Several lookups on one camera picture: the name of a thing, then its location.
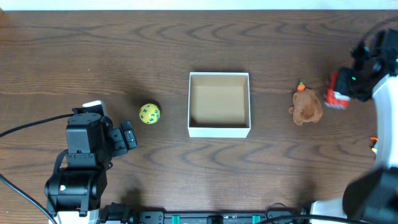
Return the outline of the yellow ball with blue letters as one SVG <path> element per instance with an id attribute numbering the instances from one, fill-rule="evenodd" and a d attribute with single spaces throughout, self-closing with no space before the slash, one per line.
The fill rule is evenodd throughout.
<path id="1" fill-rule="evenodd" d="M 154 124 L 160 119 L 160 108 L 152 103 L 145 104 L 139 109 L 139 117 L 143 123 Z"/>

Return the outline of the red toy fire truck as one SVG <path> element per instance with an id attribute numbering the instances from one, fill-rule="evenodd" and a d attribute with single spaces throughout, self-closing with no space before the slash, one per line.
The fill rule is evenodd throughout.
<path id="1" fill-rule="evenodd" d="M 337 84 L 338 72 L 334 71 L 331 74 L 330 79 L 327 81 L 327 91 L 323 95 L 323 100 L 325 105 L 329 108 L 345 110 L 350 102 L 350 98 L 346 95 L 342 95 L 341 93 L 335 91 L 335 87 Z"/>

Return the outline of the brown plush toy with orange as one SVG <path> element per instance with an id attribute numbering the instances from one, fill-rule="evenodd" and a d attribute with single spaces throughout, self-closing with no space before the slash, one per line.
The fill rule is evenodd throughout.
<path id="1" fill-rule="evenodd" d="M 289 113 L 296 125 L 317 123 L 323 116 L 323 108 L 315 91 L 307 88 L 302 82 L 293 94 L 292 103 Z"/>

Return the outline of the orange and blue toy fish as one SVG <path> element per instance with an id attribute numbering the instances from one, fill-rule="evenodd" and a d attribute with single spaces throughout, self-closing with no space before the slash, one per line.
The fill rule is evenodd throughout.
<path id="1" fill-rule="evenodd" d="M 372 150 L 372 152 L 377 154 L 377 151 L 378 151 L 378 138 L 376 136 L 370 136 L 369 140 L 371 141 L 371 150 Z"/>

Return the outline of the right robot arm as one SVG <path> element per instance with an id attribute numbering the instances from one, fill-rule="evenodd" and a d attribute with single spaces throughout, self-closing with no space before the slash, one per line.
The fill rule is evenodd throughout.
<path id="1" fill-rule="evenodd" d="M 325 104 L 373 100 L 377 115 L 374 167 L 350 183 L 341 198 L 314 201 L 309 223 L 397 223 L 397 31 L 380 30 L 370 46 L 362 39 L 354 64 L 332 73 Z"/>

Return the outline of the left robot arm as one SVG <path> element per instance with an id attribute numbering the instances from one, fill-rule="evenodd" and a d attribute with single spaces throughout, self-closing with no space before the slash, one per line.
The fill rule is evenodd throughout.
<path id="1" fill-rule="evenodd" d="M 95 222 L 112 159 L 135 149 L 137 141 L 129 121 L 113 126 L 101 100 L 72 111 L 66 127 L 68 147 L 57 156 L 45 185 L 47 210 L 56 222 L 68 214 Z"/>

